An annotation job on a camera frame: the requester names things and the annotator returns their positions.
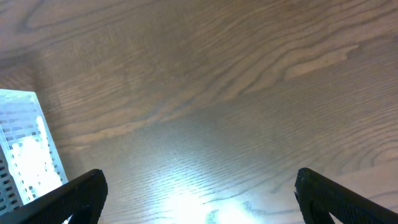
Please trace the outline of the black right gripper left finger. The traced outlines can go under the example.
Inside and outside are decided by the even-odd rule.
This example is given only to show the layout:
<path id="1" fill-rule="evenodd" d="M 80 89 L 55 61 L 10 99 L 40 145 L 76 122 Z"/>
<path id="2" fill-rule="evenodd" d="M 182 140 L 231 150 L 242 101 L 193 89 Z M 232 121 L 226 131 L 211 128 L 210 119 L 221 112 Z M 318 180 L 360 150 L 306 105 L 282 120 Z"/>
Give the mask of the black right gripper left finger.
<path id="1" fill-rule="evenodd" d="M 97 224 L 108 195 L 102 170 L 93 169 L 21 208 L 1 216 L 4 224 Z"/>

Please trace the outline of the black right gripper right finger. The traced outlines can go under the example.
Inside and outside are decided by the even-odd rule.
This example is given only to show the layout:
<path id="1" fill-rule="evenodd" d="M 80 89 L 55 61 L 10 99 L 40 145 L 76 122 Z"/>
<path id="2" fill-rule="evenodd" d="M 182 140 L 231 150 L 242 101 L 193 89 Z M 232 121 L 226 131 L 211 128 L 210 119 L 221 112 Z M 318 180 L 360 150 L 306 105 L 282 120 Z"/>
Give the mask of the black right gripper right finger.
<path id="1" fill-rule="evenodd" d="M 298 170 L 295 197 L 306 224 L 397 223 L 397 214 L 309 169 Z"/>

